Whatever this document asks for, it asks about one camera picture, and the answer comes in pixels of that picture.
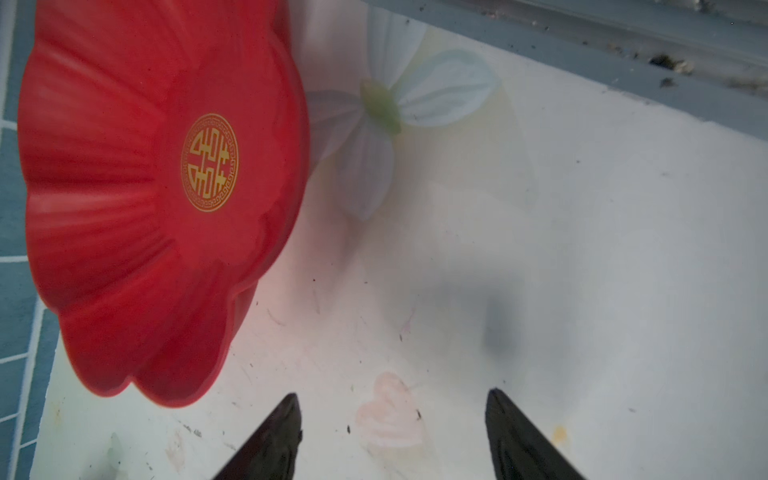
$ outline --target pink heart-shaped mark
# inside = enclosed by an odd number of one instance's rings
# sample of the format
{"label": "pink heart-shaped mark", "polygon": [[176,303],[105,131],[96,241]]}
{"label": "pink heart-shaped mark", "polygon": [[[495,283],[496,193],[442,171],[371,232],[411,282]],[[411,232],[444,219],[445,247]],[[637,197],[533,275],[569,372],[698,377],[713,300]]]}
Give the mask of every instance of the pink heart-shaped mark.
{"label": "pink heart-shaped mark", "polygon": [[373,384],[373,401],[357,410],[360,435],[373,445],[407,448],[424,442],[421,413],[411,391],[394,373],[385,372]]}

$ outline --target green flower center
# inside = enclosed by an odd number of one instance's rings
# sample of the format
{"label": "green flower center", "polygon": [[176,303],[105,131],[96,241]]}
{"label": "green flower center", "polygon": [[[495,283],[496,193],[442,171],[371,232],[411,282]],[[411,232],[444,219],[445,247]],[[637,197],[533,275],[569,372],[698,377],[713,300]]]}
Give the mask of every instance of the green flower center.
{"label": "green flower center", "polygon": [[371,78],[364,78],[360,81],[360,98],[374,123],[390,136],[400,133],[400,110],[387,87]]}

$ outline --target gold circular pattern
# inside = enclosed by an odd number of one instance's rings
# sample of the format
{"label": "gold circular pattern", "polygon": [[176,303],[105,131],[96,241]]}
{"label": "gold circular pattern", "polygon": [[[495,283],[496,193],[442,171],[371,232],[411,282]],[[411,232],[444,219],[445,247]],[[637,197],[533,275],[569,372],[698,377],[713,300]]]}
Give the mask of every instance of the gold circular pattern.
{"label": "gold circular pattern", "polygon": [[240,153],[235,131],[221,115],[205,114],[187,132],[181,149],[181,183],[200,211],[221,208],[235,188]]}

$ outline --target tabletop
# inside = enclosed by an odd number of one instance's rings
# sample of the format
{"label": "tabletop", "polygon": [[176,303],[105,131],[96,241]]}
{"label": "tabletop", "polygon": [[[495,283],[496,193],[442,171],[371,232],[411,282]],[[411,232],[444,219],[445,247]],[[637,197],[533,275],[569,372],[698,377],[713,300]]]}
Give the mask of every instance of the tabletop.
{"label": "tabletop", "polygon": [[102,399],[60,344],[32,478],[212,478],[288,392],[298,479],[493,478],[493,387],[591,480],[765,476],[768,144],[358,0],[292,8],[316,168],[223,371],[183,409]]}

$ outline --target gray metal edge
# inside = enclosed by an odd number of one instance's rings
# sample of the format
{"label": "gray metal edge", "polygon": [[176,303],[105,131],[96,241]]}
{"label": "gray metal edge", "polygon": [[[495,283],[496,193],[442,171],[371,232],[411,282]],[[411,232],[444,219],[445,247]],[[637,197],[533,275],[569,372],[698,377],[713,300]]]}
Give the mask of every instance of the gray metal edge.
{"label": "gray metal edge", "polygon": [[[451,0],[365,0],[648,100],[768,140],[768,101],[733,88],[612,55]],[[661,88],[665,78],[676,86]]]}

